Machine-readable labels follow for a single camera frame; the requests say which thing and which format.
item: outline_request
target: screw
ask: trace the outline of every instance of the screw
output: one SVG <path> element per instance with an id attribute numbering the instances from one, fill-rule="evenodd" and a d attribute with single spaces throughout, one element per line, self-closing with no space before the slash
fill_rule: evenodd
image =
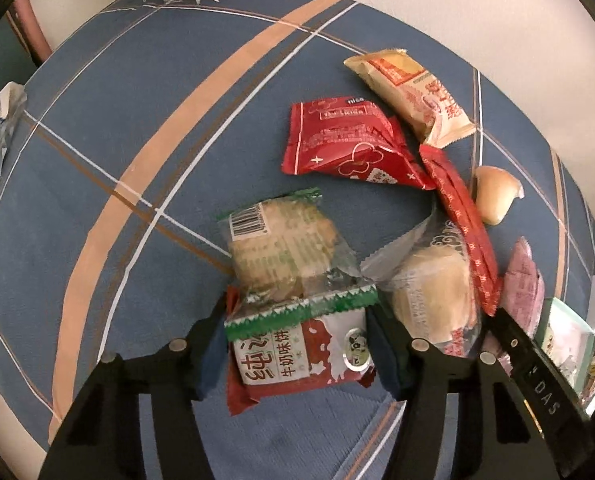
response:
<path id="1" fill-rule="evenodd" d="M 482 361 L 482 363 L 484 363 L 485 365 L 494 365 L 497 359 L 490 352 L 482 352 L 480 354 L 480 361 Z"/>
<path id="2" fill-rule="evenodd" d="M 186 339 L 174 339 L 168 343 L 168 348 L 171 352 L 181 352 L 186 348 Z"/>
<path id="3" fill-rule="evenodd" d="M 108 364 L 108 363 L 112 363 L 116 357 L 117 357 L 117 354 L 115 352 L 104 352 L 101 355 L 100 361 L 103 362 L 104 364 Z"/>
<path id="4" fill-rule="evenodd" d="M 431 348 L 431 345 L 428 341 L 426 341 L 426 339 L 414 339 L 411 342 L 411 347 L 413 348 L 413 350 L 417 350 L 418 352 L 425 352 L 426 350 Z"/>

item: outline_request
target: orange stripe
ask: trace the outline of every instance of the orange stripe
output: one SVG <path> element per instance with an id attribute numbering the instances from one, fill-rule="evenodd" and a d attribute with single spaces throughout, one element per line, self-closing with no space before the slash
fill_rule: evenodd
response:
<path id="1" fill-rule="evenodd" d="M 557 153 L 551 148 L 551 158 L 553 159 L 553 173 L 555 175 L 555 192 L 557 193 L 557 219 L 559 232 L 559 248 L 557 252 L 557 273 L 555 275 L 554 296 L 562 298 L 562 289 L 564 288 L 564 263 L 566 258 L 566 225 L 564 220 L 564 191 L 562 188 L 562 173 L 560 171 L 560 160 Z"/>
<path id="2" fill-rule="evenodd" d="M 273 20 L 274 22 L 277 22 L 278 20 L 282 20 L 283 22 L 287 22 L 287 20 L 285 20 L 284 18 L 276 18 L 275 16 L 270 16 L 269 14 L 262 14 L 261 12 L 252 12 L 251 10 L 238 10 L 238 9 L 231 9 L 229 7 L 217 7 L 217 6 L 206 6 L 206 5 L 179 5 L 179 6 L 175 6 L 173 7 L 174 9 L 179 9 L 180 7 L 184 7 L 185 9 L 213 9 L 213 10 L 230 10 L 231 12 L 238 12 L 239 14 L 246 14 L 247 16 L 257 16 L 258 18 L 266 18 L 268 20 Z M 161 9 L 166 9 L 169 8 L 170 6 L 167 5 L 162 5 L 159 6 L 159 8 Z M 307 25 L 304 25 L 303 23 L 291 23 L 292 25 L 296 25 L 298 27 L 303 28 L 304 30 L 307 30 L 308 32 L 315 32 L 317 30 L 317 27 L 308 27 Z M 358 50 L 359 52 L 362 52 L 363 54 L 368 54 L 369 51 L 367 51 L 366 49 L 363 49 L 353 43 L 351 43 L 350 41 L 346 41 L 346 40 L 342 40 L 341 38 L 338 38 L 337 36 L 334 36 L 332 34 L 329 34 L 328 32 L 319 32 L 319 36 L 323 36 L 324 38 L 329 38 L 330 40 L 335 40 L 338 43 L 344 44 L 347 47 L 352 48 L 353 50 Z"/>
<path id="3" fill-rule="evenodd" d="M 351 480 L 351 477 L 355 474 L 355 471 L 357 471 L 359 466 L 362 465 L 362 460 L 364 460 L 366 455 L 369 453 L 369 450 L 372 449 L 373 444 L 375 444 L 375 440 L 377 439 L 377 437 L 380 434 L 382 434 L 382 430 L 385 428 L 386 423 L 389 422 L 391 415 L 393 414 L 396 406 L 397 406 L 397 402 L 391 402 L 391 405 L 388 407 L 388 410 L 382 417 L 382 420 L 378 424 L 377 428 L 375 428 L 375 431 L 373 431 L 371 438 L 367 442 L 367 446 L 357 456 L 357 458 L 355 459 L 355 462 L 353 463 L 353 467 L 351 467 L 348 474 L 346 476 L 344 476 L 344 480 Z"/>
<path id="4" fill-rule="evenodd" d="M 282 20 L 302 25 L 339 1 L 341 0 L 313 0 L 289 12 Z M 294 31 L 295 28 L 290 25 L 274 23 L 240 47 L 170 115 L 146 142 L 120 180 L 138 194 L 144 193 L 180 142 L 213 105 L 255 63 Z M 118 185 L 115 191 L 133 205 L 138 200 L 123 186 Z M 65 416 L 72 403 L 77 361 L 90 300 L 108 254 L 131 213 L 131 209 L 117 197 L 112 196 L 108 199 L 97 222 L 88 232 L 66 287 L 53 369 L 53 406 L 55 413 L 61 418 Z M 49 428 L 49 441 L 52 441 L 58 427 L 59 421 L 53 417 Z"/>
<path id="5" fill-rule="evenodd" d="M 327 16 L 318 16 L 316 21 L 317 27 L 322 25 L 327 20 Z M 213 134 L 218 131 L 218 129 L 222 126 L 224 121 L 226 121 L 232 113 L 237 110 L 237 108 L 244 102 L 244 100 L 250 95 L 252 91 L 264 80 L 268 74 L 273 72 L 279 64 L 286 59 L 291 52 L 295 50 L 295 48 L 302 43 L 305 38 L 300 34 L 295 34 L 295 38 L 292 41 L 286 41 L 282 49 L 277 49 L 277 52 L 274 55 L 268 56 L 264 60 L 264 68 L 260 68 L 256 71 L 256 75 L 250 78 L 248 85 L 241 89 L 239 94 L 234 97 L 229 105 L 224 108 L 224 110 L 209 124 L 206 128 L 203 128 L 202 135 L 193 143 L 190 147 L 190 150 L 186 154 L 186 156 L 178 162 L 177 168 L 170 173 L 168 179 L 166 180 L 165 184 L 162 186 L 157 197 L 155 197 L 153 201 L 153 208 L 159 209 L 164 203 L 164 200 L 171 192 L 173 187 L 176 185 L 177 181 L 181 178 L 181 175 L 184 173 L 184 170 L 188 167 L 188 165 L 194 160 L 197 153 L 202 149 L 202 147 L 208 142 L 208 140 L 213 136 Z M 91 355 L 87 358 L 88 363 L 88 373 L 90 373 L 96 365 L 97 357 L 98 357 L 98 350 L 100 348 L 101 340 L 103 338 L 103 332 L 106 325 L 106 318 L 110 313 L 112 302 L 114 296 L 117 293 L 119 285 L 123 279 L 124 272 L 126 267 L 135 253 L 137 246 L 139 245 L 140 241 L 142 240 L 144 234 L 146 233 L 148 225 L 141 225 L 139 228 L 135 230 L 133 233 L 133 237 L 129 241 L 129 244 L 126 246 L 124 250 L 123 256 L 120 258 L 119 263 L 116 266 L 116 271 L 110 281 L 109 286 L 106 288 L 106 293 L 104 294 L 103 300 L 101 301 L 101 308 L 98 311 L 97 316 L 97 323 L 95 323 L 95 327 L 92 331 L 92 345 L 89 345 L 91 350 Z"/>
<path id="6" fill-rule="evenodd" d="M 4 346 L 10 351 L 10 357 L 13 360 L 13 362 L 16 364 L 16 368 L 20 371 L 21 376 L 28 383 L 28 387 L 35 394 L 37 394 L 37 396 L 40 397 L 47 405 L 49 405 L 51 407 L 51 409 L 53 409 L 53 407 L 51 406 L 51 401 L 46 398 L 46 396 L 40 391 L 40 389 L 37 386 L 35 386 L 35 383 L 30 379 L 30 377 L 28 376 L 28 374 L 26 373 L 26 371 L 22 367 L 21 362 L 20 362 L 20 359 L 15 355 L 15 352 L 13 351 L 12 346 L 7 341 L 6 337 L 2 333 L 2 330 L 1 329 L 0 329 L 0 337 L 2 338 L 2 341 L 4 342 Z"/>
<path id="7" fill-rule="evenodd" d="M 128 207 L 142 222 L 144 222 L 145 225 L 148 225 L 152 221 L 152 218 L 155 216 L 154 208 L 150 207 L 148 212 L 146 212 L 146 211 L 142 211 L 141 209 L 139 209 L 138 206 L 130 203 L 123 196 L 121 196 L 117 191 L 115 191 L 111 186 L 107 186 L 100 179 L 98 179 L 92 173 L 92 171 L 90 171 L 88 168 L 86 168 L 83 164 L 79 163 L 79 161 L 77 161 L 74 158 L 74 156 L 72 156 L 70 153 L 68 153 L 66 151 L 66 149 L 57 140 L 53 139 L 53 137 L 51 137 L 49 134 L 44 133 L 43 129 L 44 129 L 44 127 L 41 124 L 37 125 L 37 131 L 36 131 L 37 136 L 40 139 L 45 140 L 48 144 L 50 144 L 53 148 L 55 148 L 57 153 L 59 153 L 61 156 L 63 156 L 63 158 L 65 158 L 65 160 L 70 162 L 78 171 L 80 171 L 80 173 L 82 173 L 84 176 L 86 176 L 93 184 L 96 184 L 98 187 L 100 187 L 100 189 L 104 190 L 107 194 L 115 196 L 124 205 L 126 205 L 126 207 Z M 222 262 L 220 262 L 218 259 L 211 256 L 210 254 L 205 253 L 203 250 L 195 247 L 193 244 L 189 243 L 187 240 L 185 240 L 180 235 L 175 234 L 175 232 L 171 231 L 170 229 L 167 229 L 166 227 L 164 227 L 161 224 L 157 224 L 155 226 L 155 229 L 157 229 L 165 237 L 167 237 L 169 240 L 173 241 L 174 243 L 176 243 L 183 249 L 186 249 L 187 251 L 195 254 L 196 256 L 199 256 L 200 258 L 206 260 L 207 262 L 209 262 L 210 264 L 212 264 L 213 266 L 215 266 L 217 269 L 221 270 L 223 273 L 227 274 L 228 276 L 233 276 L 234 273 L 233 273 L 231 266 L 223 264 Z"/>

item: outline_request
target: red packet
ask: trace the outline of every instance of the red packet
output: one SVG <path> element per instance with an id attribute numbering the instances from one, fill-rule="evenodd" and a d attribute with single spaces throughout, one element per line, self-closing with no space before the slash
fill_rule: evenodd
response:
<path id="1" fill-rule="evenodd" d="M 227 314 L 238 301 L 236 288 L 227 292 Z M 293 328 L 237 340 L 229 345 L 226 402 L 238 415 L 261 397 L 293 394 L 332 384 L 359 381 L 368 387 L 375 377 L 367 348 L 364 309 L 310 319 Z M 349 339 L 357 352 L 341 348 Z"/>
<path id="2" fill-rule="evenodd" d="M 495 252 L 480 214 L 466 184 L 446 153 L 439 148 L 422 144 L 420 155 L 436 183 L 449 218 L 464 235 L 471 260 L 473 285 L 479 295 L 482 310 L 493 316 L 500 301 L 502 279 L 498 276 Z"/>
<path id="3" fill-rule="evenodd" d="M 336 97 L 291 107 L 282 171 L 311 171 L 380 184 L 435 189 L 409 151 L 400 123 L 363 98 Z"/>

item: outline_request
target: yellow snack package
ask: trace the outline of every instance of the yellow snack package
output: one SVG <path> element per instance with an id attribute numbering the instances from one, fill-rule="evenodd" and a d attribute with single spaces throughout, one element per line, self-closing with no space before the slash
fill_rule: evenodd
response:
<path id="1" fill-rule="evenodd" d="M 443 148 L 474 133 L 475 125 L 449 91 L 405 50 L 349 57 L 344 65 L 411 124 L 420 142 Z"/>

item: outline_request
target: white wall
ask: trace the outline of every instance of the white wall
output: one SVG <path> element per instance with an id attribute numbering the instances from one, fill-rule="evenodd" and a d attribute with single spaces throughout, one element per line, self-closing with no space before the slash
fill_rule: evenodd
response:
<path id="1" fill-rule="evenodd" d="M 30 0 L 48 44 L 55 50 L 77 28 L 115 0 Z"/>

